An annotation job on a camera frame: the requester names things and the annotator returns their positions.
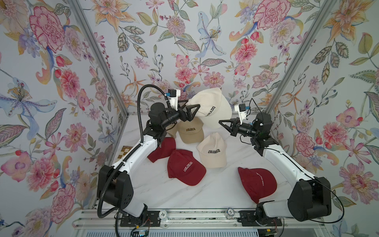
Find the cream Colorado baseball cap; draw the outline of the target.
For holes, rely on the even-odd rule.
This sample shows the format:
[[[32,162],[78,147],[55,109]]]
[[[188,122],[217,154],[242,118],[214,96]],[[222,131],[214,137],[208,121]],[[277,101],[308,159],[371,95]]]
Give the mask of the cream Colorado baseball cap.
[[[220,88],[210,88],[197,93],[187,105],[199,104],[196,117],[211,129],[220,128],[220,120],[231,119],[232,109]]]

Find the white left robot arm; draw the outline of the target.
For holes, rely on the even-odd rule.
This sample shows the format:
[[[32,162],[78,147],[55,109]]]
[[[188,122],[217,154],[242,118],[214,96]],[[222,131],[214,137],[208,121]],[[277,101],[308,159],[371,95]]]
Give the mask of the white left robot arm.
[[[131,175],[142,161],[162,144],[168,126],[178,120],[192,121],[199,109],[199,104],[184,104],[175,109],[158,102],[152,105],[145,127],[142,124],[141,114],[137,114],[140,140],[120,161],[111,166],[103,166],[99,171],[97,186],[99,218],[104,218],[114,211],[136,218],[145,215],[147,206],[134,197]]]

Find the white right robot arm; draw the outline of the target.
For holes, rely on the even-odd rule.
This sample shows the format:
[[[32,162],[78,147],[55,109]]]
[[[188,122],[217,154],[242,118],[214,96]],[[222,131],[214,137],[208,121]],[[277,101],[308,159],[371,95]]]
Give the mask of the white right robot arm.
[[[324,177],[315,177],[298,165],[271,137],[271,116],[259,113],[251,124],[239,118],[220,120],[219,124],[232,136],[250,137],[253,148],[270,161],[291,185],[288,199],[267,201],[257,204],[255,220],[262,224],[275,218],[293,218],[303,222],[331,214],[330,183]]]

